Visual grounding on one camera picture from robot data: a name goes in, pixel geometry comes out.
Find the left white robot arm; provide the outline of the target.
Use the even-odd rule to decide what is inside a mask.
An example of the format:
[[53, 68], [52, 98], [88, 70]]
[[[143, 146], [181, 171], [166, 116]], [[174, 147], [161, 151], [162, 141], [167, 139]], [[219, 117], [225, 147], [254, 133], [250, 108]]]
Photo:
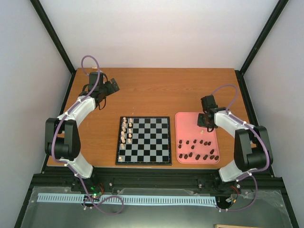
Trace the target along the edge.
[[45, 152], [56, 163], [69, 167], [88, 191], [98, 188], [99, 179], [92, 175], [93, 166], [81, 154], [78, 127], [109, 95], [119, 91], [115, 79], [103, 72], [91, 72], [75, 103], [57, 118], [48, 118], [45, 126]]

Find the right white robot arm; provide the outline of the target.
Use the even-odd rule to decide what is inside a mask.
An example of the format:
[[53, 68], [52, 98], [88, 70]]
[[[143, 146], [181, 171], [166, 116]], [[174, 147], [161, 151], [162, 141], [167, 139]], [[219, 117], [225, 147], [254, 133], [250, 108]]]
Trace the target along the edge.
[[233, 161], [218, 171], [222, 182], [241, 181], [269, 168], [273, 156], [265, 127], [248, 124], [227, 108], [218, 107], [213, 95], [202, 97], [201, 105], [198, 126], [209, 133], [220, 127], [234, 138]]

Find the right circuit board connector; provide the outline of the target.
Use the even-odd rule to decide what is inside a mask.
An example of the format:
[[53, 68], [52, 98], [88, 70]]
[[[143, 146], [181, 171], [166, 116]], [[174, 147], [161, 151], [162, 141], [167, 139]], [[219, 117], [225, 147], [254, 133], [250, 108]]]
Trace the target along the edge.
[[226, 199], [226, 202], [234, 204], [239, 196], [239, 190], [235, 186], [231, 186], [233, 193]]

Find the left green circuit board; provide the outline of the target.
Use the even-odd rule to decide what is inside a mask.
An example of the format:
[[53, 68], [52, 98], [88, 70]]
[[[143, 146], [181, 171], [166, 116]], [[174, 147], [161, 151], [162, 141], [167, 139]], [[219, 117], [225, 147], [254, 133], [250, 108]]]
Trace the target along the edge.
[[103, 185], [101, 183], [95, 185], [95, 186], [92, 186], [90, 188], [90, 191], [91, 191], [91, 199], [94, 203], [99, 203], [101, 201], [101, 197], [103, 196], [104, 194], [104, 188], [103, 188]]

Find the pink plastic tray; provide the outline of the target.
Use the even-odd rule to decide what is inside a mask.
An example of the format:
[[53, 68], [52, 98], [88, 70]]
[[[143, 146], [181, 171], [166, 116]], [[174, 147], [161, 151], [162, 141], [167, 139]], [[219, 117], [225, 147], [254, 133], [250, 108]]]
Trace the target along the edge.
[[[199, 127], [198, 114], [198, 112], [178, 112], [175, 115], [177, 161], [182, 164], [217, 164], [220, 155], [216, 131], [208, 132], [207, 128]], [[210, 159], [212, 155], [219, 156], [219, 159]]]

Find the black and silver chessboard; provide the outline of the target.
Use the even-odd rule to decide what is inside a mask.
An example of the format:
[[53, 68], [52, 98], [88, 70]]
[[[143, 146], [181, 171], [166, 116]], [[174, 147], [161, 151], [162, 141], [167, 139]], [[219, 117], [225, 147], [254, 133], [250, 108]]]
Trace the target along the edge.
[[[168, 116], [125, 116], [127, 126], [125, 148], [121, 148], [123, 117], [120, 117], [116, 165], [172, 165], [171, 125]], [[128, 143], [129, 129], [132, 129], [131, 143]]]

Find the black aluminium frame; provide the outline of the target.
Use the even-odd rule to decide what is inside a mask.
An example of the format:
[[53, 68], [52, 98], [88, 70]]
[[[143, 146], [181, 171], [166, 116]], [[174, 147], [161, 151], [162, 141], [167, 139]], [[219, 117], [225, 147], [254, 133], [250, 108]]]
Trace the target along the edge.
[[[252, 101], [245, 83], [244, 75], [248, 70], [250, 64], [252, 63], [254, 57], [257, 55], [259, 49], [262, 47], [265, 39], [267, 38], [272, 27], [276, 23], [283, 9], [288, 2], [286, 0], [280, 0], [277, 2], [275, 8], [270, 14], [266, 24], [261, 30], [256, 42], [251, 48], [243, 66], [240, 70], [235, 71], [240, 93], [245, 105], [246, 113], [251, 124], [257, 125], [258, 120], [256, 113], [254, 111]], [[72, 85], [76, 76], [76, 70], [74, 69], [70, 58], [68, 57], [55, 29], [50, 22], [41, 2], [39, 0], [31, 1], [36, 13], [38, 14], [41, 22], [46, 28], [50, 38], [58, 49], [64, 63], [66, 64], [69, 72], [71, 73], [71, 78], [68, 84], [68, 88], [63, 100], [62, 105], [67, 104], [68, 96], [70, 95]], [[152, 190], [152, 189], [172, 189], [173, 187], [185, 187], [191, 180], [203, 180], [207, 181], [211, 179], [212, 174], [215, 170], [204, 169], [201, 171], [191, 171], [191, 170], [148, 170], [144, 168], [132, 168], [126, 173], [122, 174], [123, 169], [119, 168], [114, 170], [113, 168], [97, 168], [99, 173], [106, 173], [107, 176], [113, 176], [118, 178], [119, 183], [115, 185], [115, 189], [132, 188], [139, 189], [141, 187]], [[256, 174], [258, 180], [258, 185], [264, 190], [278, 189], [281, 190], [282, 198], [287, 210], [288, 218], [291, 222], [291, 226], [297, 228], [298, 222], [295, 217], [289, 196], [287, 194], [284, 182], [282, 178], [276, 177], [272, 168], [268, 168], [267, 171], [262, 171]], [[26, 224], [25, 216], [27, 211], [29, 211], [30, 197], [33, 190], [37, 187], [70, 187], [74, 184], [72, 175], [68, 173], [66, 168], [49, 168], [47, 167], [47, 162], [44, 161], [41, 172], [39, 174], [33, 175], [32, 181], [30, 183], [28, 192], [25, 196], [23, 205], [21, 207], [19, 216], [17, 218], [15, 227], [20, 228]]]

